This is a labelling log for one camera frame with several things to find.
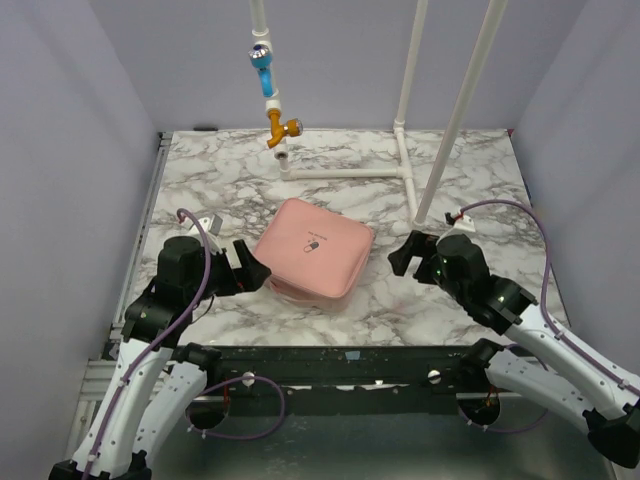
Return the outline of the pink medicine kit case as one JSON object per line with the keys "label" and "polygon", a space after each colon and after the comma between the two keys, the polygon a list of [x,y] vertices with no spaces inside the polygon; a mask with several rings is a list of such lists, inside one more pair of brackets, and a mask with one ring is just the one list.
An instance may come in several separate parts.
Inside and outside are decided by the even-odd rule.
{"label": "pink medicine kit case", "polygon": [[373,242],[369,226],[289,198],[253,254],[271,270],[274,293],[294,305],[337,312],[350,302]]}

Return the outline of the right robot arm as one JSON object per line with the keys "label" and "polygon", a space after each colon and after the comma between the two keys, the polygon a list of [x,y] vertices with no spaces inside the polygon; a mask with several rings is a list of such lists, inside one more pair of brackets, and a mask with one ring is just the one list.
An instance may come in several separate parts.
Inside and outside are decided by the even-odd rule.
{"label": "right robot arm", "polygon": [[489,385],[517,392],[572,421],[611,462],[639,464],[639,377],[617,366],[544,312],[541,301],[515,281],[490,272],[481,248],[466,235],[411,233],[413,277],[449,294],[476,323],[504,335],[544,363],[531,373],[497,350],[460,367],[469,390]]}

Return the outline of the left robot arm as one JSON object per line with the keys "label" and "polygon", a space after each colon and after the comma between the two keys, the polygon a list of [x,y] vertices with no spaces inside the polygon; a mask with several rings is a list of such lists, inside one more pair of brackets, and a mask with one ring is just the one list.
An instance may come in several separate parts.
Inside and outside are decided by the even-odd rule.
{"label": "left robot arm", "polygon": [[228,250],[207,233],[165,241],[156,275],[126,309],[112,378],[86,437],[52,479],[149,479],[152,457],[192,401],[235,383],[266,383],[286,414],[285,394],[270,378],[242,374],[222,379],[221,354],[199,344],[179,346],[204,300],[255,292],[271,274],[246,243]]}

